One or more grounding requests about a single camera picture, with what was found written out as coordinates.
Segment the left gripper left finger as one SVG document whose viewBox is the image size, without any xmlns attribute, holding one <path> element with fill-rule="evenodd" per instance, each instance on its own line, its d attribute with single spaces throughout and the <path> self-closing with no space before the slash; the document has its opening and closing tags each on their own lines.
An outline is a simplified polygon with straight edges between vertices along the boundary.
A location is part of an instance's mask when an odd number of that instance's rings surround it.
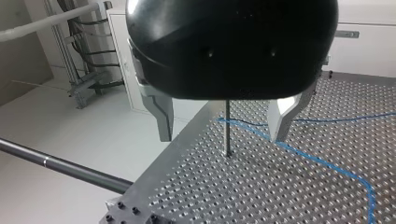
<svg viewBox="0 0 396 224">
<path fill-rule="evenodd" d="M 170 96 L 156 90 L 144 79 L 142 64 L 133 58 L 135 79 L 140 91 L 142 102 L 147 111 L 154 116 L 161 142 L 171 142 L 174 125 L 173 100 Z"/>
</svg>

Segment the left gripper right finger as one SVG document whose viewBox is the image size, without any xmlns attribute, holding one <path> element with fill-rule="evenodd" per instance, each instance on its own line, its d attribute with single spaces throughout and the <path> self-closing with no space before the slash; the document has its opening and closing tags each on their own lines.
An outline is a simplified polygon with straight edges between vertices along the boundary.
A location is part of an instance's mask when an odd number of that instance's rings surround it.
<svg viewBox="0 0 396 224">
<path fill-rule="evenodd" d="M 286 139 L 293 119 L 308 106 L 317 83 L 315 81 L 297 95 L 269 102 L 267 124 L 271 142 L 283 142 Z"/>
</svg>

